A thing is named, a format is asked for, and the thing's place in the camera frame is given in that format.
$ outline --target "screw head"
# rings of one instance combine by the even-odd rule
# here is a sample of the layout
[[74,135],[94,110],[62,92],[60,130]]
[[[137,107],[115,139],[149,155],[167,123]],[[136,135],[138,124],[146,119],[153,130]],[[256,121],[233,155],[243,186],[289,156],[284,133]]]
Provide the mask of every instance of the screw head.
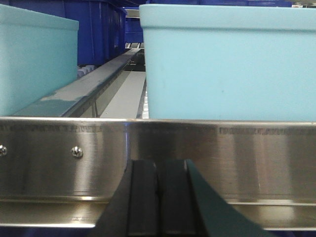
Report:
[[75,157],[75,158],[81,158],[81,157],[83,157],[83,151],[82,151],[82,149],[81,149],[80,147],[77,147],[77,146],[72,147],[72,149],[71,149],[71,154],[72,154],[73,157]]
[[0,157],[5,156],[6,154],[6,147],[4,145],[0,145]]

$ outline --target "plastic bin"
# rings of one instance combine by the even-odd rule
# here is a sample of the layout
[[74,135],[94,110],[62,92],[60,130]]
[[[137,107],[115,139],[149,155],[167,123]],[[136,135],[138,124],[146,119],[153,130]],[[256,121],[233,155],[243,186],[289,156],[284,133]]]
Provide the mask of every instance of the plastic bin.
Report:
[[0,0],[79,21],[78,65],[102,65],[125,52],[126,11],[107,0]]
[[126,43],[144,42],[143,29],[140,26],[139,18],[127,18],[125,32]]
[[0,116],[77,79],[77,21],[0,4]]
[[150,118],[316,120],[315,10],[146,4],[140,15]]
[[148,0],[147,3],[227,6],[292,6],[292,2],[280,0]]
[[259,1],[259,0],[249,0],[248,6],[279,6],[279,7],[292,7],[292,2],[290,1]]

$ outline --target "polished metal surface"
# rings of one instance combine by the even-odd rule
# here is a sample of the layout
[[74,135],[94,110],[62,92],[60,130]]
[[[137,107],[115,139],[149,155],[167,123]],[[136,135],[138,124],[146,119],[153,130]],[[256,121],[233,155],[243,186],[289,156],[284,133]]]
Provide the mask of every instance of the polished metal surface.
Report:
[[83,157],[83,151],[82,151],[81,147],[77,147],[77,146],[72,147],[71,154],[73,155],[73,157],[76,157],[76,158]]
[[139,18],[139,10],[138,9],[126,9],[127,18]]
[[0,145],[0,157],[3,157],[7,154],[6,147],[4,145]]
[[[0,118],[0,141],[10,151],[0,159],[5,200],[107,202],[128,158],[158,168],[191,159],[227,202],[264,228],[316,230],[313,122]],[[74,146],[82,159],[72,157]]]

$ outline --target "gray metal rail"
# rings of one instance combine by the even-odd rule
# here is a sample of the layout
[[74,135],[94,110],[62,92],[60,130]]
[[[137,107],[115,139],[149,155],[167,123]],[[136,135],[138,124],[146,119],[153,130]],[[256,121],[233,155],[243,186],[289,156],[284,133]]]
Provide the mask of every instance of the gray metal rail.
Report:
[[[14,116],[80,117],[91,111],[93,117],[99,117],[124,82],[124,75],[120,78],[119,75],[139,51],[130,49],[84,77],[23,108]],[[96,102],[100,96],[104,97],[101,106]]]

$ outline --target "blue crate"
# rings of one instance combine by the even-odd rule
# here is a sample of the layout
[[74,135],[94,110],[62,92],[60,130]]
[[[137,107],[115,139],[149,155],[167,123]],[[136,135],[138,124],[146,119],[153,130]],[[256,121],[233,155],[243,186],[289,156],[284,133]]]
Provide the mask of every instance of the blue crate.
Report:
[[107,0],[0,0],[79,21],[78,64],[101,65],[125,51],[126,11]]
[[126,32],[126,43],[142,43],[144,42],[143,32]]
[[198,0],[147,0],[147,3],[158,4],[199,4]]
[[281,7],[292,7],[292,2],[290,1],[275,1],[275,0],[249,0],[249,6],[281,6]]
[[200,0],[201,5],[248,6],[247,0]]
[[139,18],[127,18],[125,32],[126,43],[144,42],[143,29],[140,26]]

